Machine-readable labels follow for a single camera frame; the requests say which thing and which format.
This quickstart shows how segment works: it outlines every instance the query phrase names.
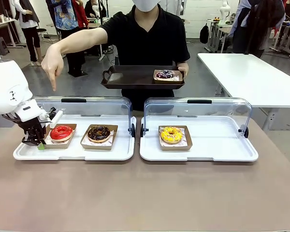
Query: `white tray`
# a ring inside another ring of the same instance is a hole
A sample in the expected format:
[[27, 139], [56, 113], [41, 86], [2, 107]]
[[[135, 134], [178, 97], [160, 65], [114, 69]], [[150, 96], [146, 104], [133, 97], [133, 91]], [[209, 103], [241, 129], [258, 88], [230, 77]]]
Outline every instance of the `white tray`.
[[[187, 126], [192, 139], [189, 151], [162, 151], [158, 126]], [[236, 122], [228, 116], [147, 116], [149, 129], [141, 138], [141, 157], [149, 161], [246, 161], [258, 159], [250, 141], [238, 133]]]
[[[14, 151], [17, 160], [128, 160], [133, 155], [134, 138], [128, 132], [128, 116], [73, 116], [63, 115], [62, 123], [77, 124], [75, 135], [67, 149], [38, 150], [36, 146], [21, 143]], [[136, 126], [136, 118], [131, 118]], [[80, 144], [90, 124], [118, 125], [116, 138], [111, 151], [87, 150]]]

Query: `red glazed donut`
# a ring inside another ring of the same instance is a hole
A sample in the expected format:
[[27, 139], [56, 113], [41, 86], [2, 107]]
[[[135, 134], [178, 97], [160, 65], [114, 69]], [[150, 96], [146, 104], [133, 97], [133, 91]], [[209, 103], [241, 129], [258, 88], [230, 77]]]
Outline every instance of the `red glazed donut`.
[[63, 142], [71, 138], [73, 129], [67, 126], [58, 126], [50, 132], [50, 137], [55, 142]]

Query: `yellow glazed donut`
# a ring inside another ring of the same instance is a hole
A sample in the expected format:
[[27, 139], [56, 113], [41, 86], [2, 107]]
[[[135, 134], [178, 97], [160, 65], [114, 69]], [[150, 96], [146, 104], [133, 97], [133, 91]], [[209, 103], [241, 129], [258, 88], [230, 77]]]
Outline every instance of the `yellow glazed donut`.
[[161, 139], [168, 144], [177, 144], [183, 138], [183, 133], [176, 127], [165, 127], [160, 133]]

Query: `face mask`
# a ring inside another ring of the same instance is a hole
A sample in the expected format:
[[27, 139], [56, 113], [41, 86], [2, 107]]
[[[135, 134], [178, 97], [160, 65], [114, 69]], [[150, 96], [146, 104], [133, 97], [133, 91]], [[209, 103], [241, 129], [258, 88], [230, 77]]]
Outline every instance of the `face mask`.
[[151, 11], [159, 2], [159, 0], [132, 0], [137, 9], [142, 12]]

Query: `bag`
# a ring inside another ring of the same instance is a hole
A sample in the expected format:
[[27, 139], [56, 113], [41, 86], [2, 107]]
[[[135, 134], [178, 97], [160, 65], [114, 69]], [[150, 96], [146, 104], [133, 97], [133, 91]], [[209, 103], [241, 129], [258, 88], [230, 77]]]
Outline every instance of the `bag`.
[[208, 26], [207, 23], [205, 24], [205, 26], [201, 29], [200, 31], [200, 41], [201, 43], [207, 43], [208, 42], [208, 36], [209, 36], [209, 32], [208, 32]]

